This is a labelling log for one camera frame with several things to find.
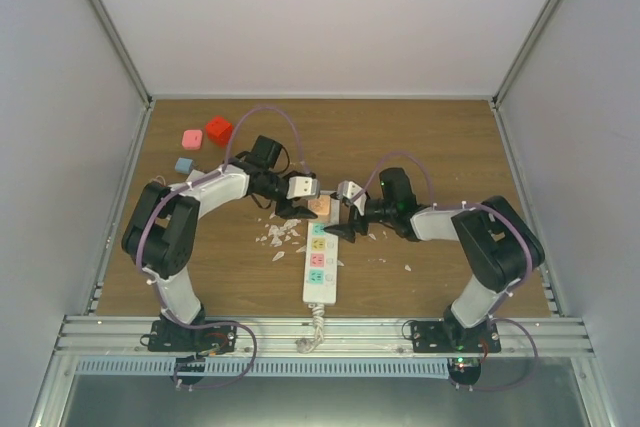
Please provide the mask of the blue plug adapter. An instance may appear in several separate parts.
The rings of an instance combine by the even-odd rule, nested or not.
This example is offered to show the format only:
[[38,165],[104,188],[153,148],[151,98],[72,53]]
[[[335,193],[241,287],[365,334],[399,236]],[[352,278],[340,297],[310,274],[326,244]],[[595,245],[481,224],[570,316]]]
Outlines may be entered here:
[[183,175],[189,175],[195,168],[195,163],[193,159],[180,157],[174,166],[174,169],[177,173]]

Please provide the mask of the white power strip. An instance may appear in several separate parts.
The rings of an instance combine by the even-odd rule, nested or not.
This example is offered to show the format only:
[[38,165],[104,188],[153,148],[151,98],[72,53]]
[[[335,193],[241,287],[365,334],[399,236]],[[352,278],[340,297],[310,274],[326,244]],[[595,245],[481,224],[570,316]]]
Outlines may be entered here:
[[306,304],[332,306],[337,300],[338,237],[324,227],[339,223],[340,203],[331,201],[331,216],[326,223],[316,219],[307,223],[302,299]]

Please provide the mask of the red cube plug adapter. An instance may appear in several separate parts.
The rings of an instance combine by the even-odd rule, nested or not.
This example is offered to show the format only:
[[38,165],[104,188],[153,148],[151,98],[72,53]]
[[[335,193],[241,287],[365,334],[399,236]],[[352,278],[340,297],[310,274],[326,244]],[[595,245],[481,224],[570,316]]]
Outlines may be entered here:
[[219,147],[226,147],[233,134],[233,125],[222,116],[213,117],[205,125],[206,137]]

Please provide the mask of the tan wooden plug adapter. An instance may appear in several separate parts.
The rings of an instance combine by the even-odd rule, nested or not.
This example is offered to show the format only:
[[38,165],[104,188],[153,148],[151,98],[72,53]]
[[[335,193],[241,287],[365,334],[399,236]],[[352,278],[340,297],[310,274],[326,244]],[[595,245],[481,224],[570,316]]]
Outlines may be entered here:
[[330,220],[331,201],[332,199],[329,195],[322,194],[318,198],[307,202],[307,207],[316,215],[317,222],[326,223]]

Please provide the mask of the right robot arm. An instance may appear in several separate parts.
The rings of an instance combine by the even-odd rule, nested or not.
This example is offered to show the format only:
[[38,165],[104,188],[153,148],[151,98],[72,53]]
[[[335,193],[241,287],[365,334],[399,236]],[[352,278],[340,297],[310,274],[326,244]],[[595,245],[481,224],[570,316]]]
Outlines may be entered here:
[[445,309],[442,335],[451,350],[468,350],[478,340],[477,327],[488,323],[504,299],[544,263],[541,242],[502,196],[444,210],[420,203],[402,168],[383,170],[379,181],[380,198],[353,181],[341,182],[331,197],[349,208],[348,220],[325,231],[353,243],[377,223],[409,242],[457,241],[471,277]]

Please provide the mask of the pink plug adapter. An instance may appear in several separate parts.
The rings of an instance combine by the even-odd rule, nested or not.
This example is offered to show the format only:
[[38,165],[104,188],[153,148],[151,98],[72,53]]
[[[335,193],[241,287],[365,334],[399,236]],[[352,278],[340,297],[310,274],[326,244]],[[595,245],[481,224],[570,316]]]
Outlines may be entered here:
[[199,150],[203,142],[203,132],[200,129],[189,129],[183,132],[181,146],[185,150]]

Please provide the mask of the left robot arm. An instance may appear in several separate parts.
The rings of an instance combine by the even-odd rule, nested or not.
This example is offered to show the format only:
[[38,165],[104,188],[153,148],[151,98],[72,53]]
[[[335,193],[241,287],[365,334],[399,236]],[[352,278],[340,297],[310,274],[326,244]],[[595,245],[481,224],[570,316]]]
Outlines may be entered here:
[[320,195],[316,175],[309,170],[276,172],[282,149],[260,136],[249,152],[225,159],[208,173],[170,185],[151,181],[140,194],[121,246],[154,287],[161,315],[174,323],[171,338],[185,351],[198,349],[206,338],[204,308],[187,268],[199,220],[230,202],[255,196],[273,203],[282,219],[317,217],[300,204]]

